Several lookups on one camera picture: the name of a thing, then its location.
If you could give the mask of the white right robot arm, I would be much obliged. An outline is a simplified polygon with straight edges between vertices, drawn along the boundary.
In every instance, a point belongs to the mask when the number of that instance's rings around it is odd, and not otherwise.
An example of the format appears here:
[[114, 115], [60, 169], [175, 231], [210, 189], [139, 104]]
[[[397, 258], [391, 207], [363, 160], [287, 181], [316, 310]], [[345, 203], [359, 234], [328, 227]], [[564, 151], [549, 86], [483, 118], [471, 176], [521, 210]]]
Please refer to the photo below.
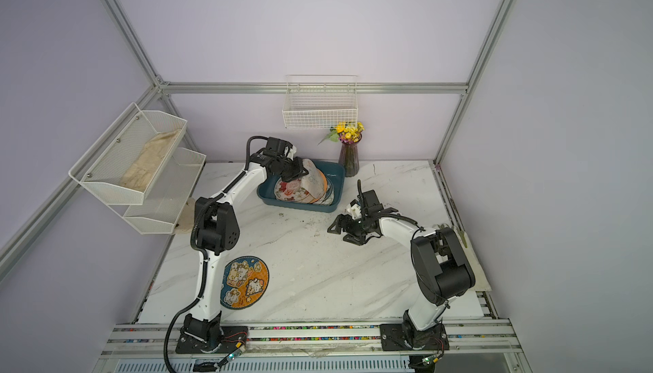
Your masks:
[[399, 324], [379, 327], [382, 349], [447, 350], [442, 318], [455, 298], [474, 288], [476, 280], [457, 233], [450, 227], [426, 228], [385, 207], [376, 192], [359, 191], [346, 213], [338, 215], [328, 233], [362, 247], [373, 238], [390, 238], [408, 249], [419, 293]]

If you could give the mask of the orange round coaster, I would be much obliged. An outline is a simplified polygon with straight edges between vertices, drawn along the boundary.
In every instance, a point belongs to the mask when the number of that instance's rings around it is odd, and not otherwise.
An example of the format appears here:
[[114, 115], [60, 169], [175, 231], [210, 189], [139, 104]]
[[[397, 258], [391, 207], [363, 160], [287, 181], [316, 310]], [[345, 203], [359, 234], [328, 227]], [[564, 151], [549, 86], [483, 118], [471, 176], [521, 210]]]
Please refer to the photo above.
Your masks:
[[302, 186], [307, 191], [306, 203], [320, 206], [329, 206], [333, 203], [333, 183], [322, 170], [309, 169], [309, 174], [302, 178]]

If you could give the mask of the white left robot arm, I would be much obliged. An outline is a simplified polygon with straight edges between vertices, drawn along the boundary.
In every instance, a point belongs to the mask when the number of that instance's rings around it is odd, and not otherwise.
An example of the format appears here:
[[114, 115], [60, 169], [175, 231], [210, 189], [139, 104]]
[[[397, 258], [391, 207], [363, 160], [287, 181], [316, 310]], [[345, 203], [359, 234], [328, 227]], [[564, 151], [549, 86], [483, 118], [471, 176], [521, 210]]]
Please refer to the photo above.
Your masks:
[[236, 212], [241, 204], [268, 177], [286, 181], [308, 174], [297, 148], [280, 138], [252, 136], [247, 141], [243, 169], [221, 191], [202, 197], [195, 205], [195, 218], [190, 232], [190, 248], [200, 255], [196, 297], [173, 317], [170, 325], [184, 316], [180, 338], [195, 340], [209, 352], [222, 341], [221, 304], [214, 299], [220, 294], [224, 266], [222, 253], [235, 247], [240, 237]]

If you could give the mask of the white butterfly pale coaster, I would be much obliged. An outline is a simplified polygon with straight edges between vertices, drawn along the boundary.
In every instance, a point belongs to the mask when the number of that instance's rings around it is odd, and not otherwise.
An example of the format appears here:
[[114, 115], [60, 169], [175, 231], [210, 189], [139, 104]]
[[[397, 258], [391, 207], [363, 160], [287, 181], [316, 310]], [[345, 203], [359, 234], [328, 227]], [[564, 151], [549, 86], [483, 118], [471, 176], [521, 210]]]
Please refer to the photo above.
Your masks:
[[324, 205], [329, 191], [326, 176], [310, 159], [304, 159], [303, 166], [308, 173], [288, 184], [292, 198], [298, 203]]

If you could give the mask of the yellow cat round coaster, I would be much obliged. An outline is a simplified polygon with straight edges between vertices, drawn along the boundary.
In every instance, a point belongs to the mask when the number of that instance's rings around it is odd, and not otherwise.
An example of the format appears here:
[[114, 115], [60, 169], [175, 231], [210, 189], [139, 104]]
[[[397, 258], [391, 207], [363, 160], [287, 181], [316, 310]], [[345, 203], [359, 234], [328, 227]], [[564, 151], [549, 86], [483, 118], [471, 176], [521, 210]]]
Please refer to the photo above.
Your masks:
[[231, 310], [250, 308], [262, 298], [269, 283], [270, 271], [262, 259], [238, 257], [225, 266], [220, 303]]

